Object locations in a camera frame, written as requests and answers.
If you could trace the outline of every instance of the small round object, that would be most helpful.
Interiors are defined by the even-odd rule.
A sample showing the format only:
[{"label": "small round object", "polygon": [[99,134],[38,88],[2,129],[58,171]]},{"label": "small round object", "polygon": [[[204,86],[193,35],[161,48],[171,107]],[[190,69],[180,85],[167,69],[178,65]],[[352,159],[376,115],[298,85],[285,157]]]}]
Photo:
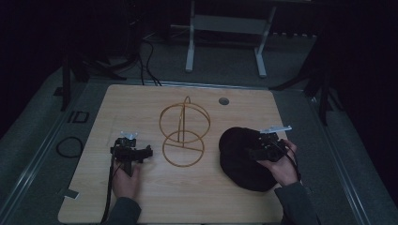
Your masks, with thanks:
[{"label": "small round object", "polygon": [[229,104],[229,99],[226,97],[220,97],[219,102],[221,105],[228,105]]}]

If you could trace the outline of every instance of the wooden tabletop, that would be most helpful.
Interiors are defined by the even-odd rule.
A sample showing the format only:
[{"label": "wooden tabletop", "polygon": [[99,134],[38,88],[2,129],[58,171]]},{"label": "wooden tabletop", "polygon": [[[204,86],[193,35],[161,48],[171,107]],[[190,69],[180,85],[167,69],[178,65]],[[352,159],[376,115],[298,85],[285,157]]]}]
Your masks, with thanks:
[{"label": "wooden tabletop", "polygon": [[[190,167],[177,167],[162,153],[166,138],[160,129],[160,116],[164,109],[184,102],[186,97],[208,112],[210,129],[203,138],[202,158]],[[229,104],[221,105],[220,98],[227,98]],[[178,129],[178,118],[177,108],[164,114],[161,125],[165,132]],[[63,223],[100,222],[106,203],[110,147],[122,137],[120,131],[125,131],[139,133],[138,149],[150,144],[154,152],[142,165],[137,202],[143,211],[139,223],[280,221],[283,210],[273,190],[262,193],[243,189],[223,173],[218,144],[231,127],[259,130],[282,124],[274,97],[265,90],[111,85],[69,186],[79,192],[79,197],[65,198],[58,219]],[[200,135],[207,126],[201,113],[187,108],[186,130]],[[284,132],[278,135],[286,137]],[[201,147],[200,142],[193,144]],[[166,156],[180,164],[195,160],[200,153],[165,149]]]}]

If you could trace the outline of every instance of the black equipment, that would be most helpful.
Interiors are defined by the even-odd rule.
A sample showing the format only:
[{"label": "black equipment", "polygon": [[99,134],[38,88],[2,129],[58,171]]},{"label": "black equipment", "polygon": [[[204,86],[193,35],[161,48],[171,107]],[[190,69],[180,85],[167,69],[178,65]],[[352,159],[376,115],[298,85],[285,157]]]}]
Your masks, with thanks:
[{"label": "black equipment", "polygon": [[287,154],[286,145],[282,140],[279,140],[276,133],[264,133],[259,138],[261,148],[246,150],[249,152],[249,159],[251,160],[269,160],[277,162]]},{"label": "black equipment", "polygon": [[145,158],[153,156],[153,150],[150,145],[145,149],[137,150],[135,148],[136,139],[118,138],[114,147],[111,147],[113,157],[122,163],[120,166],[129,176],[132,176],[131,163],[137,161],[143,163]]}]

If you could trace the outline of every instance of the dark background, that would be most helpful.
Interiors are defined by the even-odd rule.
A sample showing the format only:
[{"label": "dark background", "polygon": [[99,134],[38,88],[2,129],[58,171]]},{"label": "dark background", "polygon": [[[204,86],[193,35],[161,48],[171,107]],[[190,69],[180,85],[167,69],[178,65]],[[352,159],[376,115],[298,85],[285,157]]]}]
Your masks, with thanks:
[{"label": "dark background", "polygon": [[[238,1],[197,1],[207,14],[263,17]],[[92,57],[134,51],[146,29],[167,38],[168,25],[189,24],[190,1],[136,1],[132,18],[126,2],[101,0],[57,2],[2,0],[0,6],[0,136],[18,118],[44,80],[61,66],[62,57],[77,49]],[[315,1],[280,3],[271,32],[317,35],[310,65],[329,65],[332,87],[359,133],[370,158],[395,203],[398,203],[397,102],[398,6],[394,1]],[[125,20],[143,27],[130,30]]]}]

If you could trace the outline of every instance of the wire sculpture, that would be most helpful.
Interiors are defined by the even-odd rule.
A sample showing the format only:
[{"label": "wire sculpture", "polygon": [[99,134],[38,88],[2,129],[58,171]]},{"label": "wire sculpture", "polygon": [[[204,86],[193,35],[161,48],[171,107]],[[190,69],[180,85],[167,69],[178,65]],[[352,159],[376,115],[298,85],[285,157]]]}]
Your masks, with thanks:
[{"label": "wire sculpture", "polygon": [[[179,113],[178,129],[171,133],[166,133],[166,131],[164,130],[164,127],[161,125],[161,121],[162,121],[165,113],[173,108],[181,108],[180,113]],[[186,129],[186,122],[187,122],[186,121],[186,110],[187,110],[187,108],[199,112],[207,120],[207,128],[205,129],[205,131],[202,134],[197,134],[196,132],[194,132],[192,130]],[[164,158],[170,164],[177,166],[177,167],[190,167],[190,166],[196,164],[202,158],[203,154],[205,153],[205,144],[203,142],[203,137],[205,137],[205,135],[207,135],[208,131],[210,130],[210,124],[211,124],[210,115],[208,114],[208,112],[200,105],[192,103],[190,97],[185,97],[184,102],[171,105],[171,106],[167,107],[166,109],[164,109],[161,112],[161,117],[159,120],[159,127],[161,129],[161,133],[166,137],[166,139],[163,142],[163,146],[162,146],[162,152],[163,152]],[[191,140],[187,140],[188,138],[187,138],[186,134],[188,134],[188,133],[193,135],[194,138]],[[188,143],[195,143],[195,142],[200,142],[202,147],[199,148],[199,147],[189,147],[188,146]],[[172,147],[176,147],[176,148],[198,151],[198,152],[200,152],[200,156],[198,159],[196,159],[192,163],[178,164],[178,163],[173,162],[170,158],[167,157],[165,146],[172,146]]]}]

